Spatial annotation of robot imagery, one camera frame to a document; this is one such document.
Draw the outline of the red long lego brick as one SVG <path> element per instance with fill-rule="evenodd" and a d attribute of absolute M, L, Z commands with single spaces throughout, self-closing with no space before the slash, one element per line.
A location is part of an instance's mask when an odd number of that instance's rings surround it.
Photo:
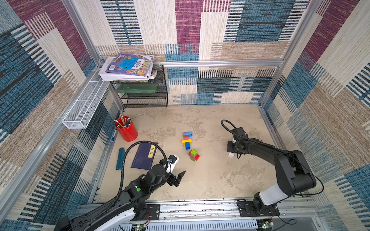
<path fill-rule="evenodd" d="M 190 157 L 192 157 L 192 158 L 194 158 L 196 161 L 198 161 L 198 159 L 200 158 L 200 156 L 197 154 L 197 156 L 196 157 L 193 157 L 190 153 L 189 153 L 189 156 Z"/>

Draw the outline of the lime green square lego brick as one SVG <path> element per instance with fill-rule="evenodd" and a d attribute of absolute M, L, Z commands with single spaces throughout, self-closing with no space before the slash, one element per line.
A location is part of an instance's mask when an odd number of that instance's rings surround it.
<path fill-rule="evenodd" d="M 195 150 L 195 149 L 193 149 L 193 150 L 191 150 L 190 154 L 191 154 L 193 157 L 196 157 L 196 156 L 197 156 L 197 154 L 198 154 L 198 151 L 197 151 L 197 150 Z"/>

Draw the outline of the light blue long lego brick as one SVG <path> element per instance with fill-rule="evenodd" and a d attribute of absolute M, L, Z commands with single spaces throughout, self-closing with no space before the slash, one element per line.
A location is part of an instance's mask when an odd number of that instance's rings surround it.
<path fill-rule="evenodd" d="M 193 133 L 192 132 L 184 132 L 183 133 L 183 136 L 192 137 L 193 136 Z"/>

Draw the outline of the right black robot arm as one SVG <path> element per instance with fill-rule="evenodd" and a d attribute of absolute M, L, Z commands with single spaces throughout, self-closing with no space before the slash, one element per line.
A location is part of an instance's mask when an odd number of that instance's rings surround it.
<path fill-rule="evenodd" d="M 309 164 L 298 150 L 282 150 L 258 140 L 236 140 L 227 142 L 227 151 L 237 155 L 256 156 L 275 167 L 275 184 L 256 193 L 252 202 L 237 203 L 242 206 L 242 216 L 277 216 L 278 202 L 317 185 Z"/>

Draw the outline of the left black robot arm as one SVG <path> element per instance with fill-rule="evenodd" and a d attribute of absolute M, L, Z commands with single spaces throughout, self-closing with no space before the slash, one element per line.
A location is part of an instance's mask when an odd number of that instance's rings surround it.
<path fill-rule="evenodd" d="M 108 231 L 133 218 L 142 219 L 147 212 L 145 201 L 150 195 L 165 184 L 179 186 L 185 171 L 178 176 L 157 164 L 147 174 L 137 179 L 118 193 L 116 197 L 96 209 L 79 217 L 64 217 L 58 221 L 55 231 Z"/>

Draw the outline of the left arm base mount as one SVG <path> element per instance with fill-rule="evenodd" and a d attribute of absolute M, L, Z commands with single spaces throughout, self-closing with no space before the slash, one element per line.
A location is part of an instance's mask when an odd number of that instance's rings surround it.
<path fill-rule="evenodd" d="M 145 206 L 139 207 L 136 211 L 134 220 L 146 221 L 148 220 L 159 220 L 160 219 L 160 204 L 148 204 Z"/>

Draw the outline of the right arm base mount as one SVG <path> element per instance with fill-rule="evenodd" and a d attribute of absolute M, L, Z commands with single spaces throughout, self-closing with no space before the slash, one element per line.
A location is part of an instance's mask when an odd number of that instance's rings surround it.
<path fill-rule="evenodd" d="M 239 199 L 237 207 L 241 217 L 275 217 L 280 215 L 276 204 L 266 206 L 259 201 Z"/>

